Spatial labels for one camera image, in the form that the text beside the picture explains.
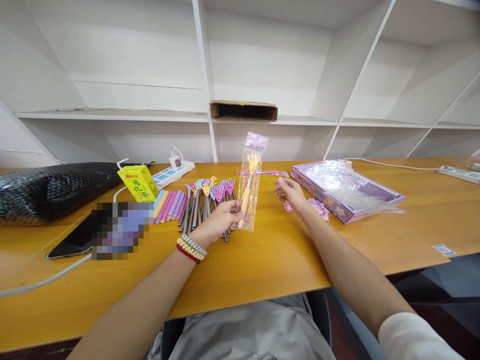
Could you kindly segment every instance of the white sleeve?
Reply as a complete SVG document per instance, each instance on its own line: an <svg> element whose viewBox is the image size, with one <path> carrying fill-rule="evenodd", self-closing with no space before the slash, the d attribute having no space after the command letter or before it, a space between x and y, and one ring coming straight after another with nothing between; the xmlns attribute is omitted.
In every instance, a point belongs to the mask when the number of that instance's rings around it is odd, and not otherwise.
<svg viewBox="0 0 480 360"><path fill-rule="evenodd" d="M380 326L378 341L388 360L463 359L420 316L399 312Z"/></svg>

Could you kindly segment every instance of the plastic wrap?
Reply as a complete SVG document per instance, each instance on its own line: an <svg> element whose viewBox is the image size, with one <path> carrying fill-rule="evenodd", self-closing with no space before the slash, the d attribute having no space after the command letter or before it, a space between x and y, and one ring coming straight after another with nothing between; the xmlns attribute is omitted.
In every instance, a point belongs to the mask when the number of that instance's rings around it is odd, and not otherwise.
<svg viewBox="0 0 480 360"><path fill-rule="evenodd" d="M240 170L240 173L245 175L240 176L238 181L238 199L241 201L241 210L245 212L245 218L236 224L238 229L254 230L260 173L262 172L262 156L268 142L268 137L250 131L246 135Z"/></svg>
<svg viewBox="0 0 480 360"><path fill-rule="evenodd" d="M404 209L388 203L387 199L362 191L369 181L352 171L351 161L325 160L313 165L305 175L322 187L325 194L354 211L363 210L369 214L406 213Z"/></svg>
<svg viewBox="0 0 480 360"><path fill-rule="evenodd" d="M0 175L0 226L36 226L70 214L121 182L114 162L70 163Z"/></svg>
<svg viewBox="0 0 480 360"><path fill-rule="evenodd" d="M245 175L250 175L248 171L236 172L237 176L245 176ZM282 177L282 178L289 178L290 174L286 171L281 171L281 170L270 170L270 171L260 171L260 176L274 176L276 178Z"/></svg>

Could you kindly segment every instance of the red bracelet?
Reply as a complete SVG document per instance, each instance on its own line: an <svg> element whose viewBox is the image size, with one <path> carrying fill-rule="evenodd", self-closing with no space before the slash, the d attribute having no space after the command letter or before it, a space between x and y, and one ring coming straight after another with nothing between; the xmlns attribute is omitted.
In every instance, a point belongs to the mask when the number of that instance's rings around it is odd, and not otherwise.
<svg viewBox="0 0 480 360"><path fill-rule="evenodd" d="M182 254L185 254L185 255L188 256L190 259L192 259L194 262L196 262L197 265L200 264L200 260L198 260L198 259L197 259L195 256L193 256L192 254L189 254L188 252L186 252L186 251L183 249L183 247L181 247L179 244L176 245L176 248L177 248L178 250L180 250L180 252L181 252Z"/></svg>

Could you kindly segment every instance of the hand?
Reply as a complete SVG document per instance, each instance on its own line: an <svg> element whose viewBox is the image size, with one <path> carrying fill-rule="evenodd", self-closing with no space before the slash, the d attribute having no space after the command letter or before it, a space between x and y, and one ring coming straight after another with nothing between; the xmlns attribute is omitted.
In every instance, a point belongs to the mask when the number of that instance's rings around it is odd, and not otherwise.
<svg viewBox="0 0 480 360"><path fill-rule="evenodd" d="M286 177L279 177L275 181L275 188L273 192L276 193L276 197L282 202L287 200L290 203L291 208L297 214L300 214L304 209L307 209L309 203L305 199L302 187L298 182L290 180Z"/></svg>
<svg viewBox="0 0 480 360"><path fill-rule="evenodd" d="M221 202L210 216L190 234L190 238L204 249L216 241L233 223L245 217L238 200Z"/></svg>

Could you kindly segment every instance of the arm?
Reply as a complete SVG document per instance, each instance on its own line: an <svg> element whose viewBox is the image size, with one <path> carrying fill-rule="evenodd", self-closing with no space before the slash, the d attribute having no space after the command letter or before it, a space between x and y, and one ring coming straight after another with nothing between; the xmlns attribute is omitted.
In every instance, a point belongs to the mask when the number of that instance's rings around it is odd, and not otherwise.
<svg viewBox="0 0 480 360"><path fill-rule="evenodd" d="M396 313L415 311L377 269L329 226L305 199L298 183L279 178L273 191L285 197L305 223L331 283L377 338L382 323Z"/></svg>
<svg viewBox="0 0 480 360"><path fill-rule="evenodd" d="M206 249L232 223L243 219L245 214L237 212L240 206L236 200L221 203L189 237ZM113 304L82 337L68 360L143 359L195 265L180 251L173 250Z"/></svg>

